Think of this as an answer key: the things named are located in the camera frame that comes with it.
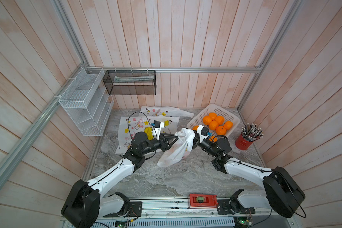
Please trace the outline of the white plastic bag front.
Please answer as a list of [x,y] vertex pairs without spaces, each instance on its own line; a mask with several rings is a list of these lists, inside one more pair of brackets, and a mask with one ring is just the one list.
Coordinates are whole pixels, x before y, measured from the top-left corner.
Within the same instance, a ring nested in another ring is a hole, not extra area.
[[178,140],[170,150],[164,152],[157,162],[157,166],[164,168],[169,167],[179,162],[183,157],[188,156],[192,151],[195,137],[195,133],[192,129],[182,128],[179,132],[175,133],[175,136],[178,137]]

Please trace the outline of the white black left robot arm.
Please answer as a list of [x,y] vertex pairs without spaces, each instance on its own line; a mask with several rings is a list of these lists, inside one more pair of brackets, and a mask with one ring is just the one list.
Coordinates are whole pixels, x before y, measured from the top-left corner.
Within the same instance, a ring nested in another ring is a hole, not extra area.
[[90,228],[98,218],[109,214],[129,216],[129,198],[120,192],[105,194],[125,177],[137,171],[145,162],[145,155],[157,150],[171,149],[178,140],[173,134],[161,133],[148,139],[145,132],[136,133],[122,159],[103,174],[88,181],[78,180],[64,203],[61,215],[76,228]]

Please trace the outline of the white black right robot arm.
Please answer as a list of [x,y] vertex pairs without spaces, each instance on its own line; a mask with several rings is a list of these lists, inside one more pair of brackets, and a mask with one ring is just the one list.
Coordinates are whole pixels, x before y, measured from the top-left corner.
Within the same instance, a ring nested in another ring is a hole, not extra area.
[[212,165],[217,171],[236,175],[260,187],[261,191],[245,192],[238,190],[231,197],[232,211],[242,208],[265,208],[290,218],[301,207],[306,195],[291,175],[282,167],[274,169],[248,164],[228,155],[229,141],[222,137],[213,141],[209,136],[196,134],[193,147],[200,147],[213,156]]

